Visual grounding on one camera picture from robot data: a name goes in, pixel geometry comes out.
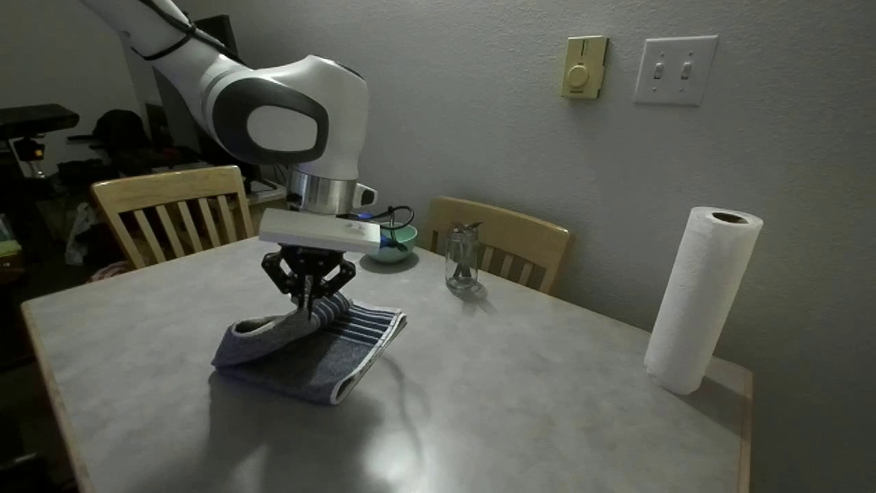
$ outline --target chair backrest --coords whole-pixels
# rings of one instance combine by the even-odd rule
[[[450,230],[470,222],[480,222],[481,272],[554,293],[571,245],[566,227],[488,202],[437,198],[420,248],[444,253]]]
[[[101,182],[91,189],[133,269],[253,237],[235,165]]]

